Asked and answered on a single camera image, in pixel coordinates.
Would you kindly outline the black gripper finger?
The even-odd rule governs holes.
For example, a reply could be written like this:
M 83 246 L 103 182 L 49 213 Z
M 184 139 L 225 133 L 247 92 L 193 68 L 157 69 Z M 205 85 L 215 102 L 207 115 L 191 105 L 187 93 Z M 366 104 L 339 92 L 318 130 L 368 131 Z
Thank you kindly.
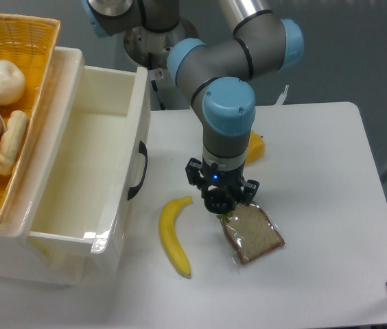
M 196 186 L 198 189 L 201 189 L 203 184 L 201 169 L 202 163 L 196 158 L 190 158 L 185 167 L 188 183 L 192 186 Z
M 260 183 L 256 180 L 242 180 L 238 203 L 249 206 L 257 194 Z

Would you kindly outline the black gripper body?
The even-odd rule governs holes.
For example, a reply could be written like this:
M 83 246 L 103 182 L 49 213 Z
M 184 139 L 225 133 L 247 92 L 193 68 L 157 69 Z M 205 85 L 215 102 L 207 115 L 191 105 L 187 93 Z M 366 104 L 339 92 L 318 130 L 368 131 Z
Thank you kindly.
M 205 160 L 201 161 L 202 169 L 201 176 L 203 177 L 203 184 L 201 186 L 201 198 L 204 200 L 204 193 L 212 188 L 223 188 L 228 191 L 238 201 L 239 192 L 242 186 L 244 166 L 231 170 L 223 171 L 218 169 L 218 164 L 213 163 L 208 165 Z

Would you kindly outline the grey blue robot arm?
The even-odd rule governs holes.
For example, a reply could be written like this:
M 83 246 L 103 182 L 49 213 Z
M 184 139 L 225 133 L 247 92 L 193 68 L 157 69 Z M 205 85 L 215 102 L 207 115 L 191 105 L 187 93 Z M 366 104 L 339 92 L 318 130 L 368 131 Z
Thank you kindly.
M 252 78 L 297 63 L 304 53 L 300 27 L 278 19 L 267 1 L 221 1 L 233 33 L 213 47 L 189 33 L 177 1 L 84 1 L 98 36 L 124 33 L 129 57 L 147 69 L 166 69 L 203 128 L 202 159 L 187 179 L 215 214 L 249 205 L 259 188 L 244 165 L 255 120 Z

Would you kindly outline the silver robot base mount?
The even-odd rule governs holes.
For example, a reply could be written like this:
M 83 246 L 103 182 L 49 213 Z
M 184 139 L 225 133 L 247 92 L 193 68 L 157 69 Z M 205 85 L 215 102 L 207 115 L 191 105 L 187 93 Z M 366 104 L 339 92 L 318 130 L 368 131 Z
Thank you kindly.
M 128 30 L 124 35 L 124 49 L 128 57 L 138 66 L 149 70 L 166 69 L 171 49 L 186 38 L 198 38 L 195 26 L 180 18 L 177 26 L 163 33 L 148 31 L 140 26 Z

